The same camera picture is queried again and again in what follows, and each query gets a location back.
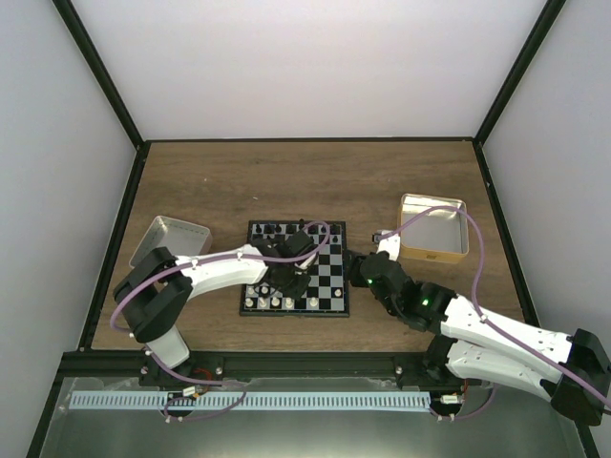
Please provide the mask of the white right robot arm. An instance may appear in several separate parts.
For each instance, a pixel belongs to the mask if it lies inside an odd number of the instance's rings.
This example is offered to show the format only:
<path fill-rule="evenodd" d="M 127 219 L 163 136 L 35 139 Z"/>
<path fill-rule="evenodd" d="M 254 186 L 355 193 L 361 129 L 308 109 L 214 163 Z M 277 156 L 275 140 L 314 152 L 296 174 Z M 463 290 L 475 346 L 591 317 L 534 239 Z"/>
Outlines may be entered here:
<path fill-rule="evenodd" d="M 410 329 L 434 335 L 424 361 L 431 382 L 455 377 L 521 389 L 590 427 L 609 414 L 610 359 L 595 334 L 553 332 L 476 308 L 452 289 L 413 280 L 386 251 L 349 251 L 343 264 L 351 285 L 368 288 Z"/>

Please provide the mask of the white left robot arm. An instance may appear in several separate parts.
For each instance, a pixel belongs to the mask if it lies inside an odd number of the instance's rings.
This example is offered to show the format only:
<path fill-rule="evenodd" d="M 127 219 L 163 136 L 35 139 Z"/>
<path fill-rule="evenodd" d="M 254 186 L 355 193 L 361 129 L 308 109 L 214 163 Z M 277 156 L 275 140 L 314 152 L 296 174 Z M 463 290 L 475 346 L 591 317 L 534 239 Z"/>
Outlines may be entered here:
<path fill-rule="evenodd" d="M 262 282 L 297 300 L 307 290 L 307 269 L 321 249 L 305 230 L 209 255 L 175 256 L 156 248 L 115 288 L 110 326 L 143 344 L 170 383 L 185 385 L 195 374 L 191 351 L 177 328 L 186 303 L 230 286 Z"/>

